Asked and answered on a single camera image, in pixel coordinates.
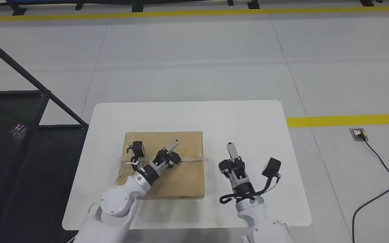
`gray floor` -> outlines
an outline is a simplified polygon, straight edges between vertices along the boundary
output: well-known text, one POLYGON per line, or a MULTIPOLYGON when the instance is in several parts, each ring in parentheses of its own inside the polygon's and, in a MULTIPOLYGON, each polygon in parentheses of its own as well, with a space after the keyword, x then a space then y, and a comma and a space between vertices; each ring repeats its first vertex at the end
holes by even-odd
MULTIPOLYGON (((0 23, 0 48, 87 122, 101 102, 280 100, 287 117, 389 113, 389 15, 0 23)), ((32 89, 0 63, 0 90, 32 89)), ((42 124, 74 123, 50 105, 42 124)), ((364 126, 389 163, 388 126, 364 126)), ((347 127, 290 129, 312 214, 295 242, 351 242, 389 175, 347 127)), ((389 196, 357 242, 387 242, 389 196)), ((129 242, 236 242, 244 229, 132 231, 129 242)))

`black stand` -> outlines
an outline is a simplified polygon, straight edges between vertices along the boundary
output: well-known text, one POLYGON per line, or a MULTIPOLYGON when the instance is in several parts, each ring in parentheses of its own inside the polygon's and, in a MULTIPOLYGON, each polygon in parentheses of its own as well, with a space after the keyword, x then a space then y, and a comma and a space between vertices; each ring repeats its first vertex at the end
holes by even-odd
POLYGON ((260 9, 258 0, 252 0, 251 2, 248 2, 247 5, 249 6, 249 9, 260 9))
POLYGON ((373 0, 359 0, 364 7, 374 7, 373 0))
POLYGON ((12 16, 24 15, 27 9, 21 9, 18 4, 15 4, 12 0, 5 0, 7 4, 13 10, 12 16))
POLYGON ((84 4, 76 4, 75 9, 77 11, 81 10, 83 8, 84 4))
POLYGON ((143 0, 133 0, 133 13, 143 12, 143 0))

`black panel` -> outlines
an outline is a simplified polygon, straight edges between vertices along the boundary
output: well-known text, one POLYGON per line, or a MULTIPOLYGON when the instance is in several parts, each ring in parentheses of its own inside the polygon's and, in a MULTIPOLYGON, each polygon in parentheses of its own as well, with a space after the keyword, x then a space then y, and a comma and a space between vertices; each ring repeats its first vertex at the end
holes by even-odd
POLYGON ((62 219, 87 130, 80 125, 38 128, 0 225, 4 242, 69 240, 62 219))
POLYGON ((48 100, 40 91, 0 92, 0 216, 48 100))

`white tabletop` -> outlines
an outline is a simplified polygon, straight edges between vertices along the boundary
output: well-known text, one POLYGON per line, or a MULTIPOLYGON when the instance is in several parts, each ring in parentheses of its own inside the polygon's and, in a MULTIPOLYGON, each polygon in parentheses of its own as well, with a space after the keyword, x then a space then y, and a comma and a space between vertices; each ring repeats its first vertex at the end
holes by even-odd
POLYGON ((227 142, 235 144, 257 191, 266 181, 261 173, 269 158, 282 162, 280 183, 263 195, 271 218, 296 226, 311 223, 279 101, 101 103, 94 109, 67 203, 65 230, 78 230, 89 206, 115 181, 125 132, 130 131, 202 131, 207 159, 203 199, 141 200, 131 228, 245 227, 234 201, 219 203, 220 196, 232 193, 229 180, 218 169, 218 163, 229 158, 227 142))

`electrical socket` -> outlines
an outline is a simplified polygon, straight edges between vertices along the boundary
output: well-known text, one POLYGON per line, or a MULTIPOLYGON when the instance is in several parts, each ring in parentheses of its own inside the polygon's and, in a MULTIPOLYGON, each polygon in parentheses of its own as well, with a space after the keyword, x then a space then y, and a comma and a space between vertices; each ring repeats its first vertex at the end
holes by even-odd
POLYGON ((365 135, 365 139, 366 141, 369 141, 369 139, 367 138, 367 135, 366 135, 366 132, 363 128, 349 128, 350 130, 350 133, 354 139, 354 141, 356 142, 362 142, 363 140, 358 138, 358 134, 363 134, 365 135))

